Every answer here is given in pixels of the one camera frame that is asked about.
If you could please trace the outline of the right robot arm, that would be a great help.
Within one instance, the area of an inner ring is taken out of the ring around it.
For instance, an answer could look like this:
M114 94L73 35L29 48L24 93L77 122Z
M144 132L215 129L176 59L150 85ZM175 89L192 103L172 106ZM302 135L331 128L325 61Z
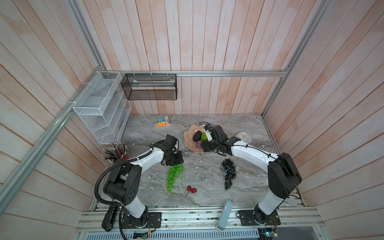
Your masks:
M302 182L302 177L287 153L273 154L253 147L237 137L229 138L221 126L204 125L207 140L202 143L203 152L215 152L221 156L234 156L248 161L268 174L269 190L255 206L254 217L260 225L291 195Z

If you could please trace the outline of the dark purple fake grape bunch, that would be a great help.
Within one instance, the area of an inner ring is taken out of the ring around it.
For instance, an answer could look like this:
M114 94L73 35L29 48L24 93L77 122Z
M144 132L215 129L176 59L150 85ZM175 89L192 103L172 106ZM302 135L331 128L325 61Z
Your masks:
M231 159L225 159L222 162L222 168L224 171L225 190L228 190L233 185L233 180L236 178L236 166Z

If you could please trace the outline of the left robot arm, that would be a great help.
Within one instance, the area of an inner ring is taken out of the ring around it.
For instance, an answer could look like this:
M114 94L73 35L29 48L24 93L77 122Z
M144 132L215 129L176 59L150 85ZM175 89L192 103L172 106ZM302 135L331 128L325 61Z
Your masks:
M108 177L103 186L103 193L111 200L103 200L99 194L95 194L95 197L100 203L116 206L128 216L139 219L147 211L147 207L138 197L142 173L155 164L172 167L183 162L183 155L179 150L179 140L171 135L166 135L164 140L150 145L149 150L143 154L128 160L117 160L98 180L98 184L100 184L104 177Z

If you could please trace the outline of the green bumpy fake fruit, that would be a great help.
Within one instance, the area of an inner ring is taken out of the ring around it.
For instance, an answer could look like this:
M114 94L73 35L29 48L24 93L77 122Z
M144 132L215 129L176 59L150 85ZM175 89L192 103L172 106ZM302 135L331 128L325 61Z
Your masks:
M207 140L208 140L207 134L203 133L201 136L201 141L207 141Z

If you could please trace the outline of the black fake avocado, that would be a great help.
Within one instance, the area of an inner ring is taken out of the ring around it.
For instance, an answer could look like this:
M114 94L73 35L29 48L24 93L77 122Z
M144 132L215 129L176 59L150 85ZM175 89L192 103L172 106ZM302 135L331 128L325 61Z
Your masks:
M193 135L193 141L198 142L202 139L203 133L201 131L196 131L195 134Z

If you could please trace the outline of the red fake cherries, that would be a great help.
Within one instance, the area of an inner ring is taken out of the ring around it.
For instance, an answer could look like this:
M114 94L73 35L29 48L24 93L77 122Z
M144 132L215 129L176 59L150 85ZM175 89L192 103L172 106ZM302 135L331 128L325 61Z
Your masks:
M187 186L187 189L184 192L184 196L187 197L188 194L194 194L197 192L196 188L192 188L191 186Z

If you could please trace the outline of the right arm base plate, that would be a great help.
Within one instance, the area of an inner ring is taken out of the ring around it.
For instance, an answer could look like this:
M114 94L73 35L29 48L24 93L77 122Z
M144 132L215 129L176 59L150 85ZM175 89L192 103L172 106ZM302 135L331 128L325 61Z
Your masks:
M237 212L237 216L240 219L242 226L281 225L281 220L277 211L272 212L270 215L265 215L260 211L242 210Z

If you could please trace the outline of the green fake grape bunch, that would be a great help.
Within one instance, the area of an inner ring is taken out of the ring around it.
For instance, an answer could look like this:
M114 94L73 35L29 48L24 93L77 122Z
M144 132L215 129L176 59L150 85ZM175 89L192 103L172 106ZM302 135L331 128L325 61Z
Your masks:
M166 179L166 189L169 194L172 193L176 179L183 173L184 165L172 166L169 169Z

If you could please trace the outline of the purple fake fig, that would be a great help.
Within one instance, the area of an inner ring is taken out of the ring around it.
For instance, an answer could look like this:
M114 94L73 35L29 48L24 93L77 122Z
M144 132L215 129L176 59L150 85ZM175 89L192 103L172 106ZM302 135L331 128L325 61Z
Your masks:
M198 149L202 150L202 149L203 149L203 141L201 141L201 140L197 141L197 142L196 142L196 147L197 147Z

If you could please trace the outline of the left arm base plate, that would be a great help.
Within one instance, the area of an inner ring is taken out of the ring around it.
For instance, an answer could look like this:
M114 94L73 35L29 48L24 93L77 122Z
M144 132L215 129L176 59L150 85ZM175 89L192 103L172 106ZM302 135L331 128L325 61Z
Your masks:
M161 227L161 222L161 212L144 213L139 219L123 213L119 219L119 225L122 229L158 229Z

